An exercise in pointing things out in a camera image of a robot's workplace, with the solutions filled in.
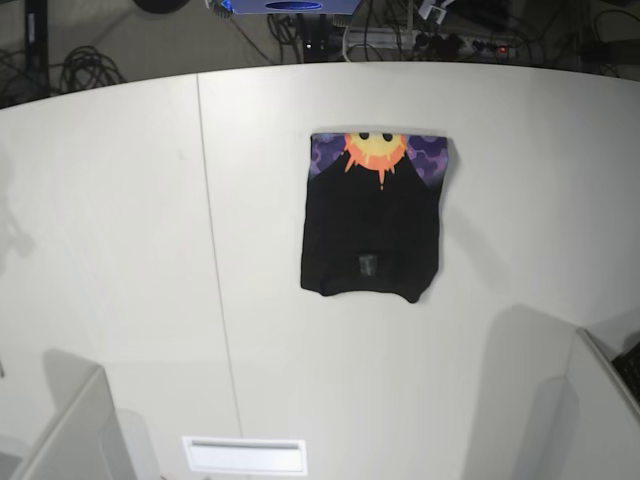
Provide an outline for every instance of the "smiley sun face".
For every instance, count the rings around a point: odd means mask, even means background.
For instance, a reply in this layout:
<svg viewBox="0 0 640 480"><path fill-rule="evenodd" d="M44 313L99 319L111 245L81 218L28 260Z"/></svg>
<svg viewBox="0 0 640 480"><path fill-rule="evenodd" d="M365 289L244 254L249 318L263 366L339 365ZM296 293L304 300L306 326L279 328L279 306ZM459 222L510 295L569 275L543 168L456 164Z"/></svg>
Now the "smiley sun face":
<svg viewBox="0 0 640 480"><path fill-rule="evenodd" d="M404 135L390 133L347 133L345 150L351 154L348 172L353 164L368 170L376 170L380 177L380 190L384 188L384 173L395 173L395 164L400 161L407 149Z"/></svg>

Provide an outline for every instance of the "sun graphic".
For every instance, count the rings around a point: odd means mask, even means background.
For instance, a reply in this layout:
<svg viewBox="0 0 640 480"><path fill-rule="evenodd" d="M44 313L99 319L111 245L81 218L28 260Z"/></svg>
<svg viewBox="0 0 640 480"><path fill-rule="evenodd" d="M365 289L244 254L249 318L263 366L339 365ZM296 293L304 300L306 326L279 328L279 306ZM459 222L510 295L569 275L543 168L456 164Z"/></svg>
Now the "sun graphic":
<svg viewBox="0 0 640 480"><path fill-rule="evenodd" d="M384 188L384 173L395 173L395 164L400 161L407 149L404 135L390 133L347 133L344 149L351 154L348 172L355 163L368 170L377 170L380 176L380 190Z"/></svg>

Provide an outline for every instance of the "white table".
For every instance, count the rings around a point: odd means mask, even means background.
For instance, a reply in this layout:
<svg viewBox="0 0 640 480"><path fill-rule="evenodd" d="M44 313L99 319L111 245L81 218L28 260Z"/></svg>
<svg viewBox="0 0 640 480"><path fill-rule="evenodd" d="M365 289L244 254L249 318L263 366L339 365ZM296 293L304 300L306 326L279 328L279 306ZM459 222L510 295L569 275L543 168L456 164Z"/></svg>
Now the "white table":
<svg viewBox="0 0 640 480"><path fill-rule="evenodd" d="M638 84L456 64L236 70L2 111L0 435L29 443L53 412L57 349L105 365L170 480L202 478L180 435L305 439L314 479L510 478L574 327L640 307L639 127ZM417 305L299 288L309 135L361 129L451 139L441 271Z"/></svg>

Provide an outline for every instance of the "vent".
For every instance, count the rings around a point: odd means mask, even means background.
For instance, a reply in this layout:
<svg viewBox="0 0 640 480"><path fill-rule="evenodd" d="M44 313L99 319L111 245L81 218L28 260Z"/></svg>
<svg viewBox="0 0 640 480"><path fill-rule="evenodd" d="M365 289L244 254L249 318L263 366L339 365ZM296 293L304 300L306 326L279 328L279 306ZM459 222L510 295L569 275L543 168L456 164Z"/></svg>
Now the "vent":
<svg viewBox="0 0 640 480"><path fill-rule="evenodd" d="M183 437L183 442L194 472L307 475L303 440Z"/></svg>

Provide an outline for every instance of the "floor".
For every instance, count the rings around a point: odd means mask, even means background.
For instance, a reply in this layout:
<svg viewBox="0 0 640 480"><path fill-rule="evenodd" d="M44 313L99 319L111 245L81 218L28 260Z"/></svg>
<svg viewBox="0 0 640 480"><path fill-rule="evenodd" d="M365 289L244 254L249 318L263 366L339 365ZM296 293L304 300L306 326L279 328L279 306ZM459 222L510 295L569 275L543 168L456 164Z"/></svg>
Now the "floor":
<svg viewBox="0 0 640 480"><path fill-rule="evenodd" d="M0 48L20 48L23 41L22 1L0 5ZM532 22L549 17L557 2L528 2ZM593 2L593 11L613 8ZM640 13L640 4L630 9ZM237 22L271 58L277 43L269 35L263 15L238 16ZM601 24L605 39L637 38L640 24L622 15L609 15ZM265 65L228 21L207 10L201 0L190 1L172 15L155 16L140 11L132 0L50 0L49 38L51 63L61 62L80 45L93 45L114 59L130 80ZM285 63L293 61L286 52ZM640 80L640 69L621 67L623 77Z"/></svg>

